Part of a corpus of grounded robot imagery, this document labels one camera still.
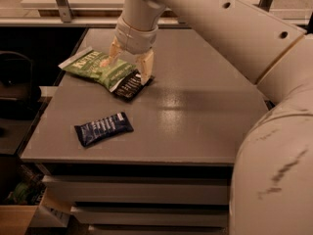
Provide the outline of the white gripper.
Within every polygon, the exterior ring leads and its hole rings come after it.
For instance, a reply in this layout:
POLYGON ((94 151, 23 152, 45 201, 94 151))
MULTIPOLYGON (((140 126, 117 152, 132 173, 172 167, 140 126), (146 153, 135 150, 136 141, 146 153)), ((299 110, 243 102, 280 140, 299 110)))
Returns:
POLYGON ((100 66, 113 66, 123 50, 133 55, 140 54, 137 56, 136 65, 141 75, 141 84, 145 85, 153 71, 154 50, 151 48, 156 41, 157 30, 158 26, 148 31, 138 30, 128 25, 123 18, 119 18, 109 56, 101 61, 100 66))

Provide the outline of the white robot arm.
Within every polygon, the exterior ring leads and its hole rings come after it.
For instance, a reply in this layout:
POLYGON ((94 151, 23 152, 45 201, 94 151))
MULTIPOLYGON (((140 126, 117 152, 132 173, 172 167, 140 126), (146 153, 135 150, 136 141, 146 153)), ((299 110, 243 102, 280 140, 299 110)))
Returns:
POLYGON ((171 9, 275 105, 237 153, 230 235, 313 235, 312 36, 243 0, 125 0, 110 59, 152 73, 157 21, 171 9))

